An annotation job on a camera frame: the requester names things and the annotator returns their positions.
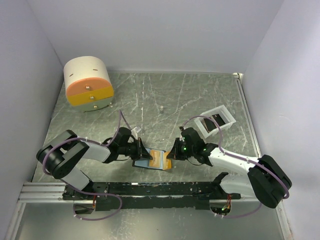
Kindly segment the gold VIP card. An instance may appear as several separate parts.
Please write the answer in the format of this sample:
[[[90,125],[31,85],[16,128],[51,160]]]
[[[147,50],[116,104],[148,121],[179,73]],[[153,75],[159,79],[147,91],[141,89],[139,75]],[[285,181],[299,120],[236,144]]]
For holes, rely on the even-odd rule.
[[[172,161],[167,159],[169,152],[151,149],[149,154],[152,156],[152,159],[148,163],[149,168],[162,171],[172,168]]]

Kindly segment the black leather card holder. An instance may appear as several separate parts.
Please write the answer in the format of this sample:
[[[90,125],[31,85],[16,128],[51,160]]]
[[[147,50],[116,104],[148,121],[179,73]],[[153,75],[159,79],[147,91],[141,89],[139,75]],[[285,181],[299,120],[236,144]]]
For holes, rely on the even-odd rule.
[[[151,150],[155,150],[155,149],[151,149],[151,148],[147,148],[147,151],[150,153]],[[151,169],[149,168],[149,161],[147,159],[138,159],[133,161],[132,166],[135,168],[144,168],[144,169]]]

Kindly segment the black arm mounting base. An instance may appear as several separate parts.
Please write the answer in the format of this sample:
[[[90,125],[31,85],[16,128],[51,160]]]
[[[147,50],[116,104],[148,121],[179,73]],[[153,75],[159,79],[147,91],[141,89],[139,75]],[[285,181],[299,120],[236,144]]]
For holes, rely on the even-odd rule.
[[[239,200],[239,193],[226,193],[219,182],[95,182],[94,195],[88,195],[65,187],[62,199],[66,201],[95,202],[97,211],[116,210],[122,200],[122,209],[195,208],[209,210],[210,201]]]

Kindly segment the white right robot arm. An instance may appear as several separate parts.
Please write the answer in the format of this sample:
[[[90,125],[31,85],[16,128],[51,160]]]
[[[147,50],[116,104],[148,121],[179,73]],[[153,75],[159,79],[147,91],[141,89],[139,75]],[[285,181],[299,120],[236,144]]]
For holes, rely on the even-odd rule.
[[[195,158],[200,164],[228,169],[237,175],[223,177],[212,186],[218,199],[228,194],[255,196],[263,205],[274,209],[288,197],[292,187],[290,178],[269,155],[249,157],[226,151],[214,143],[206,143],[192,128],[186,128],[174,141],[166,156],[170,160],[185,161]]]

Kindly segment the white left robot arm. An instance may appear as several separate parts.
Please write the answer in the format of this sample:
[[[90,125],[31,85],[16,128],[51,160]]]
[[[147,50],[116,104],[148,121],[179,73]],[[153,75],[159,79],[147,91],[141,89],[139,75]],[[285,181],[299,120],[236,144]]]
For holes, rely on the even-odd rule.
[[[102,143],[77,136],[66,130],[36,154],[45,174],[53,176],[75,188],[81,199],[89,199],[94,192],[93,181],[76,167],[81,159],[95,160],[103,164],[117,161],[120,155],[132,161],[152,160],[152,155],[143,146],[140,138],[134,138],[132,131],[120,127],[115,135]]]

